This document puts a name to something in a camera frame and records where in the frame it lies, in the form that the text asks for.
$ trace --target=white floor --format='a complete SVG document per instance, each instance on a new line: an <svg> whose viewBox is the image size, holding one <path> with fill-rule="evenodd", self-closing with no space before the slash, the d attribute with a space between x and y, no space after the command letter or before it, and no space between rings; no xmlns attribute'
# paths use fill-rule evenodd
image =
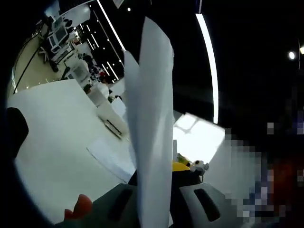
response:
<svg viewBox="0 0 304 228"><path fill-rule="evenodd" d="M24 49L19 54L19 58L16 59L17 64L14 72L15 84L17 84L22 75L22 72L24 71L32 55L37 50L38 46L39 40L38 36L36 36L24 47ZM54 73L49 63L43 63L42 57L36 53L27 70L25 71L18 85L17 91L20 92L22 90L29 89L40 84L53 82L57 79L59 79L59 76ZM8 96L11 96L13 92L14 86L11 82L8 87Z"/></svg>

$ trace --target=cable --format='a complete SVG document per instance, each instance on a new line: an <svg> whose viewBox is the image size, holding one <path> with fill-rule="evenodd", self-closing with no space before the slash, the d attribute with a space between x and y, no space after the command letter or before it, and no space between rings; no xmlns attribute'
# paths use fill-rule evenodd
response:
<svg viewBox="0 0 304 228"><path fill-rule="evenodd" d="M21 54L22 54L24 48L26 47L26 45L27 45L33 38L35 38L36 36L39 35L39 33L40 33L41 30L42 30L43 25L44 25L44 24L41 24L41 25L40 25L40 27L36 30L36 34L35 34L34 36L32 36L31 38L29 38L28 40L26 40L26 41L24 42L24 44L22 45L22 48L21 48L21 50L20 50L20 52L19 52L19 55L18 55L18 57L16 58L14 67L17 66L17 62L18 62L18 60L19 60L19 58L20 58L20 56L21 56Z"/></svg>
<svg viewBox="0 0 304 228"><path fill-rule="evenodd" d="M39 47L36 49L36 51L34 52L34 54L32 55L32 57L30 58L30 60L29 60L29 62L28 62L28 64L27 64L27 66L24 68L24 70L23 70L23 72L22 72L22 74L21 74L21 76L20 76L20 78L19 78L19 80L18 80L18 82L17 82L17 84L16 84L16 87L15 87L15 89L14 89L14 93L13 93L13 94L15 94L16 89L17 89L17 87L18 87L18 85L19 85L19 83L20 83L20 81L21 81L21 79L22 79L22 77L23 77L25 71L27 70L29 64L31 63L32 59L34 58L34 56L36 55L36 53L38 52L38 50L39 50L40 47L41 47L41 45L39 45Z"/></svg>
<svg viewBox="0 0 304 228"><path fill-rule="evenodd" d="M49 32L50 32L50 28L48 28L48 30L47 30L47 32L46 32L46 34L45 34L45 37L48 36ZM26 41L25 44L23 45L23 48L25 48L25 46L26 46L34 37L32 37L32 38L30 38L28 41ZM16 84L16 87L15 87L15 89L14 89L14 93L13 93L13 94L16 93L17 87L18 87L18 85L19 85L19 83L20 83L20 81L21 81L21 79L22 79L22 77L23 77L25 71L27 70L29 64L31 63L32 59L34 58L34 56L36 55L36 53L38 52L38 50L39 50L39 48L40 48L41 46L42 46L42 44L39 45L39 47L37 48L37 50L34 52L34 54L32 55L32 57L30 58L28 64L27 64L26 67L24 68L24 70L23 70L23 72L22 72L22 74L21 74L21 76L20 76L20 78L19 78L19 80L18 80L18 82L17 82L17 84Z"/></svg>
<svg viewBox="0 0 304 228"><path fill-rule="evenodd" d="M27 46L27 44L28 44L33 38L35 38L37 35L31 37L30 39L28 39L28 40L23 44L23 46L22 46L22 48L21 48L21 50L20 50L20 52L19 52L19 54L18 54L18 56L17 56L17 58L16 58L16 61L15 61L14 67L13 67L13 71L16 70L17 63L18 63L18 61L19 61L19 58L20 58L20 56L21 56L21 54L22 54L24 48L25 48L25 47Z"/></svg>

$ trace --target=white paper sheet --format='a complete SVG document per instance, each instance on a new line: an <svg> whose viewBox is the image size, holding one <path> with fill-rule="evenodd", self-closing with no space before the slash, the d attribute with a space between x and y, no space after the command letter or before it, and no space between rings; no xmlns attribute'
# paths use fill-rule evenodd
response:
<svg viewBox="0 0 304 228"><path fill-rule="evenodd" d="M111 106L114 112L116 112L121 118L123 118L125 114L126 106L119 97L112 101Z"/></svg>
<svg viewBox="0 0 304 228"><path fill-rule="evenodd" d="M105 166L111 173L124 183L128 183L135 172L131 161L125 161L117 156L104 139L100 138L87 147L87 150Z"/></svg>
<svg viewBox="0 0 304 228"><path fill-rule="evenodd" d="M172 178L173 50L146 18L140 64L125 52L127 117L138 172L141 227L168 227Z"/></svg>

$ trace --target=white table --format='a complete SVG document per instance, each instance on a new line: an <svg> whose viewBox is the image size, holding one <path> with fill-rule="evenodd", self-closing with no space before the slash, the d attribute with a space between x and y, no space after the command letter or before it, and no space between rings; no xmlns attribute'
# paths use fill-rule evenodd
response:
<svg viewBox="0 0 304 228"><path fill-rule="evenodd" d="M72 209L79 194L96 200L121 181L87 151L103 138L117 156L130 161L129 142L115 137L76 80L38 85L8 100L24 115L29 133L16 158L34 203L54 223Z"/></svg>

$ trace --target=pixelated area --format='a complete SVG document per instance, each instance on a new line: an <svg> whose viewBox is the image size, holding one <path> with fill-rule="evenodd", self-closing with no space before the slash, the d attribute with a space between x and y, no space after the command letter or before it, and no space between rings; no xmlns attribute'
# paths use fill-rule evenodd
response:
<svg viewBox="0 0 304 228"><path fill-rule="evenodd" d="M269 160L265 153L238 140L226 129L225 139L209 163L204 182L230 199L244 227L279 222L291 210L289 197L294 191L291 166L288 162ZM303 186L303 173L298 170L298 186Z"/></svg>
<svg viewBox="0 0 304 228"><path fill-rule="evenodd" d="M294 123L297 134L304 134L304 111L299 111L297 121Z"/></svg>

